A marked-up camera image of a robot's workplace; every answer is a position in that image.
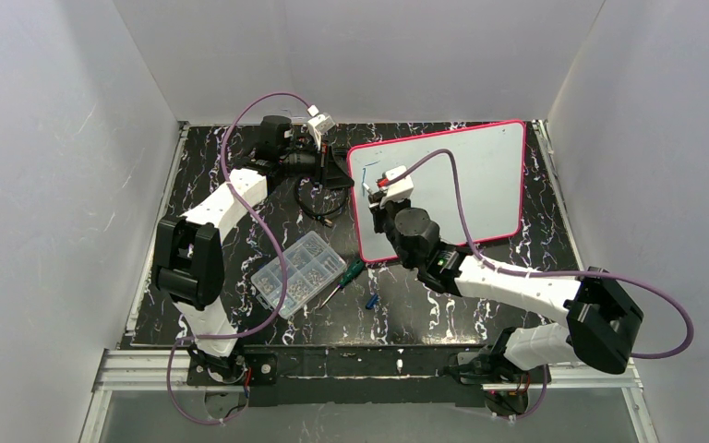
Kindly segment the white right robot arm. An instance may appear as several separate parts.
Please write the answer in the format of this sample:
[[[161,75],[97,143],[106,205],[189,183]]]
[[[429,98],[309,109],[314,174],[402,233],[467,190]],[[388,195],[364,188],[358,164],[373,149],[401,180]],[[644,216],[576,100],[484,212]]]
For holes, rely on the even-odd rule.
[[[428,213],[408,198],[369,196],[374,230],[386,236],[398,259],[436,293],[512,305],[549,319],[534,328],[507,328],[495,345],[466,368],[505,377],[541,365],[581,362],[621,374],[631,358],[643,311],[622,286],[603,272],[542,277],[526,268],[478,259],[468,246],[440,237]]]

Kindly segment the pink framed whiteboard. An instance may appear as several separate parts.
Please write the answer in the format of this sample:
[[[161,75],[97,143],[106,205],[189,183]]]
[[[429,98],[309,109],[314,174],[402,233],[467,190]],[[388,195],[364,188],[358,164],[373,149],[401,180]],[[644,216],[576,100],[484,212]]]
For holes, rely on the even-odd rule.
[[[450,160],[439,155],[411,173],[413,206],[426,210],[440,227],[440,236],[462,245],[462,230],[454,194],[460,183],[461,201],[469,233],[476,242],[499,240],[521,229],[523,205],[524,151],[526,124],[511,120],[490,125],[465,127],[367,143],[350,149],[347,164],[354,179],[352,199],[360,257],[366,263],[391,260],[394,250],[382,233],[374,233],[368,209],[368,187],[388,170],[409,167],[428,153],[449,150],[458,173],[451,172]]]

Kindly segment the blue marker cap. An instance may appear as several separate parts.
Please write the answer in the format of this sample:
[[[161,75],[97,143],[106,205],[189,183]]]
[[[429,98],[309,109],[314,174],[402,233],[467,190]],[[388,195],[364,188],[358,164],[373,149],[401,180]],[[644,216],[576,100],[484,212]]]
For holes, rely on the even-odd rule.
[[[379,302],[379,296],[378,296],[376,293],[374,293],[374,294],[370,297],[370,299],[367,301],[367,303],[366,303],[366,309],[367,309],[367,310],[373,309],[373,308],[376,306],[376,304],[377,304],[378,302]]]

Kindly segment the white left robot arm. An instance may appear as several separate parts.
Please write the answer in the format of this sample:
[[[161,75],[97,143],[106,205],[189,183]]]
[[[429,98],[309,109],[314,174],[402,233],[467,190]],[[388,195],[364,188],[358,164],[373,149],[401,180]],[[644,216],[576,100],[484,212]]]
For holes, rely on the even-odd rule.
[[[228,357],[240,336],[220,298],[226,235],[284,179],[309,177],[333,188],[352,184],[323,139],[334,126],[329,114],[314,111],[304,138],[294,134],[289,118],[264,117],[257,141],[234,163],[222,186],[181,216],[159,221],[151,283],[183,315],[203,356]]]

